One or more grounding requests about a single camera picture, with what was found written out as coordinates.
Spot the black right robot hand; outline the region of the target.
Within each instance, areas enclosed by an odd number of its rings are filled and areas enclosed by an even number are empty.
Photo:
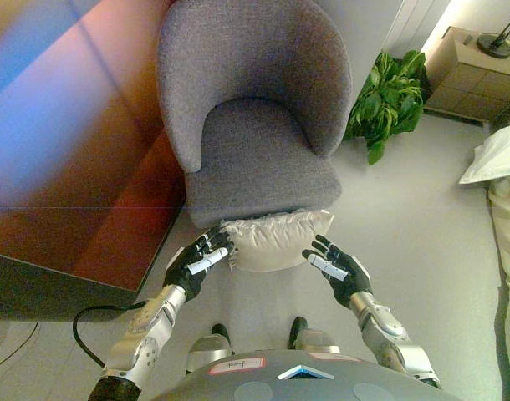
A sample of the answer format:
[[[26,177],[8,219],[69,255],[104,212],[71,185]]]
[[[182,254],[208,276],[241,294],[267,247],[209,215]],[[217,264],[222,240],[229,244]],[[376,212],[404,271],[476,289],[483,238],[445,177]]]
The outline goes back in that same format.
[[[302,256],[329,281],[335,300],[350,308],[350,298],[356,292],[372,294],[370,275],[354,256],[341,251],[332,241],[317,234],[311,249]]]

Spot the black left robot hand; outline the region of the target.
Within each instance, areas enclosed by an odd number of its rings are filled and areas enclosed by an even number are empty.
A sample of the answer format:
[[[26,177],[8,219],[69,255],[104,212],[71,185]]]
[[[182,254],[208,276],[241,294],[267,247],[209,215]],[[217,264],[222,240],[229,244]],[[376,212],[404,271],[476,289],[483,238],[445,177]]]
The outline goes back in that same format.
[[[229,256],[234,248],[229,234],[214,226],[182,249],[166,270],[163,286],[176,285],[186,293],[186,301],[195,298],[208,271]]]

